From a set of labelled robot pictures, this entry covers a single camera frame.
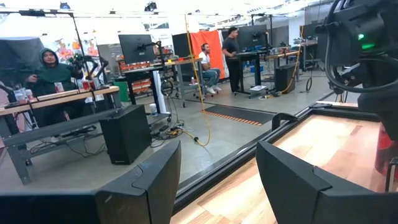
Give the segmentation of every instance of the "person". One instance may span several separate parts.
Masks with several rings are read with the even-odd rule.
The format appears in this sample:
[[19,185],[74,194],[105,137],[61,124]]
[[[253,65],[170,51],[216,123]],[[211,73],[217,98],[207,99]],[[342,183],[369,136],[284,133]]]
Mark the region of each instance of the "person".
[[218,80],[220,79],[220,69],[219,68],[211,68],[210,63],[210,46],[207,43],[204,43],[201,46],[201,52],[199,57],[202,59],[201,66],[203,69],[203,78],[208,78],[208,87],[207,91],[211,94],[215,94],[215,91],[221,91],[222,89],[217,86]]
[[228,37],[223,42],[223,54],[226,58],[226,65],[229,70],[229,83],[232,92],[239,89],[239,62],[236,60],[236,54],[239,53],[238,28],[231,27],[228,29]]
[[[81,70],[74,70],[71,66],[59,63],[54,51],[43,49],[39,53],[42,66],[37,74],[30,75],[26,80],[26,88],[32,90],[34,96],[43,96],[56,93],[55,83],[62,83],[65,91],[76,90],[78,87],[71,81],[71,77],[83,78]],[[85,108],[84,100],[71,101],[58,105],[46,106],[44,108],[44,125],[51,125],[65,121],[64,111],[68,112],[69,118],[83,116]]]

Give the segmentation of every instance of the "white t-shirt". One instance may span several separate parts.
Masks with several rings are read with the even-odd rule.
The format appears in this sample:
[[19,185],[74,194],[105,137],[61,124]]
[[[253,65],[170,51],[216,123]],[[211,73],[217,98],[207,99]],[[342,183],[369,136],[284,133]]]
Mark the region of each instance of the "white t-shirt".
[[210,63],[209,55],[206,55],[204,52],[200,52],[199,57],[202,58],[201,63]]

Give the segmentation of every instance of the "orange curtain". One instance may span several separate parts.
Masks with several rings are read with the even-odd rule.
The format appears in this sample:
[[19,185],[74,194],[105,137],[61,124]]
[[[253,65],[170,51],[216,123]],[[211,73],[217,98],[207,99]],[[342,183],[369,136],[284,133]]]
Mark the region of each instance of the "orange curtain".
[[193,54],[195,55],[200,54],[200,47],[202,46],[202,44],[209,44],[211,67],[219,68],[221,70],[220,79],[225,78],[223,53],[221,50],[221,43],[218,31],[199,31],[197,33],[191,33],[191,42]]

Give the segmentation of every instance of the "wooden floor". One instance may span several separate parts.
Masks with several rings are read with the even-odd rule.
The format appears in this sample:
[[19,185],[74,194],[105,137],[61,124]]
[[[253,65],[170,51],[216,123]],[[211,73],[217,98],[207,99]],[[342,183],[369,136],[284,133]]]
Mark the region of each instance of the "wooden floor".
[[[335,175],[382,192],[385,177],[373,167],[379,125],[313,115],[274,145]],[[171,223],[275,224],[256,160],[174,215]]]

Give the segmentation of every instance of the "black floor mat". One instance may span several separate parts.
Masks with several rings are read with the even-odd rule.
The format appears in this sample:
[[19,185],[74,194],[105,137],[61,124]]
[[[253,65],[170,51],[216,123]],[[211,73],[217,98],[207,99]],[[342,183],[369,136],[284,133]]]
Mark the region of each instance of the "black floor mat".
[[274,117],[274,114],[271,113],[257,112],[219,105],[209,107],[205,111],[202,111],[202,113],[258,126],[267,123]]

